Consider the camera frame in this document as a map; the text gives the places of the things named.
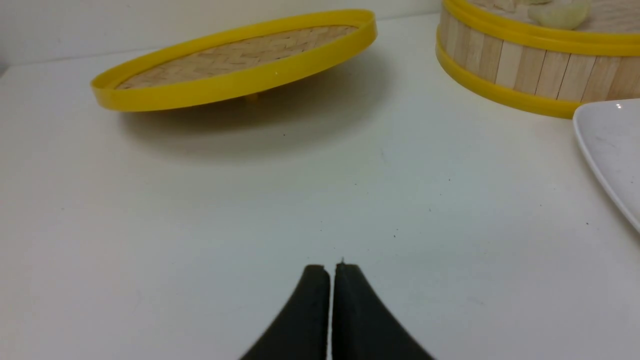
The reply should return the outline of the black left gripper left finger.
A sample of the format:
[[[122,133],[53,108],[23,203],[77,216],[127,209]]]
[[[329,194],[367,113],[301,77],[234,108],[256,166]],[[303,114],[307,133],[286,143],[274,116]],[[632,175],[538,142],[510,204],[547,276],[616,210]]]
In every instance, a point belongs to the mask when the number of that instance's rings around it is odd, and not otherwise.
[[[330,275],[322,265],[304,267],[293,293],[243,360],[325,360]]]

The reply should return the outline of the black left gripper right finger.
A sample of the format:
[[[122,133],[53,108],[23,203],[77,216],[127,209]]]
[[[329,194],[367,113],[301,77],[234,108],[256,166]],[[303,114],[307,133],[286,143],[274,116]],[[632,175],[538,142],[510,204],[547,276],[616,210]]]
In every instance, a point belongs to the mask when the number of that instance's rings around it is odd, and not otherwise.
[[[334,272],[332,357],[334,360],[432,360],[387,309],[356,264]]]

